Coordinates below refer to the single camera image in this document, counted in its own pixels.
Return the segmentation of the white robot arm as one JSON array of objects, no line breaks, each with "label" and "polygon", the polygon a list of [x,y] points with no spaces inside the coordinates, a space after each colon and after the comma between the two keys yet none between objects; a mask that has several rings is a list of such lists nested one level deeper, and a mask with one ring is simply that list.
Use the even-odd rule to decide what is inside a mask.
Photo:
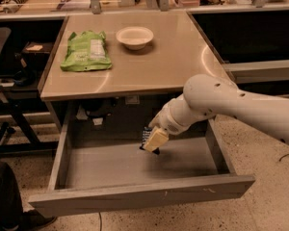
[{"label": "white robot arm", "polygon": [[153,152],[171,135],[216,115],[232,116],[289,145],[289,98],[243,91],[224,78],[198,74],[150,121],[143,149]]}]

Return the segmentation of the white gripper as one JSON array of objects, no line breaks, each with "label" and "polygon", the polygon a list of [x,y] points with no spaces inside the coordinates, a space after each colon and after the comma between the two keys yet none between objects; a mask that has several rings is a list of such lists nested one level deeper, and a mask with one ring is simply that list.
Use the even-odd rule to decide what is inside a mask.
[{"label": "white gripper", "polygon": [[188,127],[180,125],[171,115],[171,109],[166,104],[158,114],[149,122],[148,126],[152,132],[147,139],[144,150],[159,148],[169,140],[169,135],[179,135],[185,132]]}]

